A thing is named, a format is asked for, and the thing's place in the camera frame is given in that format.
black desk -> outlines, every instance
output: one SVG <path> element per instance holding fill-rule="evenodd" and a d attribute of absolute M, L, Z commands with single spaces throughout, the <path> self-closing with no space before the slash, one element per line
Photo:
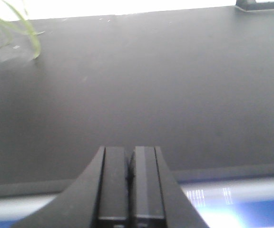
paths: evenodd
<path fill-rule="evenodd" d="M 274 11 L 33 23 L 37 60 L 26 37 L 0 52 L 0 184 L 75 178 L 100 145 L 160 145 L 172 170 L 274 163 Z"/>

white wall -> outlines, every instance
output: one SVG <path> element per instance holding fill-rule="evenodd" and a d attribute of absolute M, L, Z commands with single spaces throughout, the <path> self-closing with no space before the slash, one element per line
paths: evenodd
<path fill-rule="evenodd" d="M 23 12 L 23 1 L 30 19 L 67 18 L 94 15 L 122 15 L 164 10 L 181 10 L 235 5 L 235 0 L 8 0 Z M 0 16 L 16 20 L 0 0 Z"/>

plant leaf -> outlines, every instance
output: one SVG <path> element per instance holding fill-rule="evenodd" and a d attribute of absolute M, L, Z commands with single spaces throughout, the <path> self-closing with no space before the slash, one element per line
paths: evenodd
<path fill-rule="evenodd" d="M 29 36 L 34 49 L 33 58 L 37 58 L 41 53 L 41 44 L 37 37 L 37 32 L 33 28 L 32 24 L 28 20 L 25 20 L 24 17 L 12 5 L 10 5 L 5 0 L 2 1 L 12 10 L 12 12 L 15 13 L 15 15 L 20 19 L 21 23 L 26 28 L 27 35 Z"/>
<path fill-rule="evenodd" d="M 16 31 L 20 34 L 28 35 L 27 31 L 24 31 L 24 30 L 20 29 L 17 25 L 13 24 L 12 22 L 5 21 L 5 20 L 0 18 L 0 24 L 5 26 L 5 27 L 9 27 L 12 30 L 14 30 L 14 31 Z"/>
<path fill-rule="evenodd" d="M 26 1 L 22 0 L 22 3 L 23 3 L 23 6 L 24 6 L 24 12 L 26 14 L 26 17 L 27 17 L 27 19 L 29 19 L 29 13 L 28 13 L 28 10 L 27 10 L 27 7 L 26 7 Z"/>
<path fill-rule="evenodd" d="M 4 44 L 0 45 L 0 48 L 4 47 L 12 42 L 12 34 L 9 32 L 9 30 L 7 30 L 7 28 L 3 27 L 0 24 L 0 36 L 2 34 L 7 38 L 7 41 Z"/>

black plastic stand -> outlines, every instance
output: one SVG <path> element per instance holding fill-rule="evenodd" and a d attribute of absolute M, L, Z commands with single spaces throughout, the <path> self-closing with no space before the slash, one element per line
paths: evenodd
<path fill-rule="evenodd" d="M 274 0 L 267 0 L 266 2 L 256 0 L 236 0 L 236 6 L 245 10 L 274 10 Z"/>
<path fill-rule="evenodd" d="M 51 203 L 12 228 L 208 228 L 172 176 L 159 147 L 100 147 Z"/>

black object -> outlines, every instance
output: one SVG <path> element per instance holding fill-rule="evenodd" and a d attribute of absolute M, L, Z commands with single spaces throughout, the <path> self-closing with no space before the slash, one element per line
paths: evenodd
<path fill-rule="evenodd" d="M 274 177 L 274 164 L 174 171 L 172 174 L 179 183 Z"/>
<path fill-rule="evenodd" d="M 98 213 L 98 227 L 100 228 L 124 228 L 127 226 L 126 162 L 123 148 L 106 148 Z"/>
<path fill-rule="evenodd" d="M 12 228 L 95 228 L 105 148 L 63 193 Z"/>
<path fill-rule="evenodd" d="M 154 147 L 136 147 L 131 169 L 132 224 L 138 228 L 165 228 L 165 215 Z"/>
<path fill-rule="evenodd" d="M 160 147 L 155 151 L 167 227 L 208 228 L 172 176 Z"/>
<path fill-rule="evenodd" d="M 256 0 L 236 0 L 236 5 L 243 10 L 273 10 L 274 0 L 267 0 L 267 2 L 260 2 Z"/>
<path fill-rule="evenodd" d="M 37 61 L 20 35 L 0 50 L 0 196 L 59 191 L 101 144 L 160 145 L 172 171 L 274 163 L 274 10 L 32 23 Z"/>
<path fill-rule="evenodd" d="M 136 147 L 129 170 L 133 180 L 127 181 L 124 149 L 100 147 L 63 193 L 12 228 L 208 228 L 173 178 L 159 147 Z"/>

